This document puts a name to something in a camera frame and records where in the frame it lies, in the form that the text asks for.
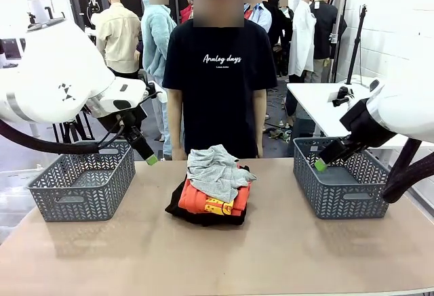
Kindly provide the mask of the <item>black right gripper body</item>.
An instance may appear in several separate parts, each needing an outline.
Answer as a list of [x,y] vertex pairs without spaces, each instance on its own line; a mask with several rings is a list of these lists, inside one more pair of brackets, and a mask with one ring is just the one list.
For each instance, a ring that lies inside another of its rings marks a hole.
[[350,132],[346,138],[342,138],[345,151],[340,155],[340,159],[347,160],[354,153],[370,147],[380,147],[396,136],[396,133],[376,122],[368,111],[367,102],[367,98],[358,101],[340,119],[345,129]]

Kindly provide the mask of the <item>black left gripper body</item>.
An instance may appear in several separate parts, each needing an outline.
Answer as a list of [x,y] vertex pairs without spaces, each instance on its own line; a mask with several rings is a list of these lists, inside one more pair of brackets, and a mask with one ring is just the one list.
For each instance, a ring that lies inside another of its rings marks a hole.
[[125,111],[121,117],[125,125],[123,136],[130,146],[137,152],[151,152],[141,130],[142,121],[147,118],[145,111]]

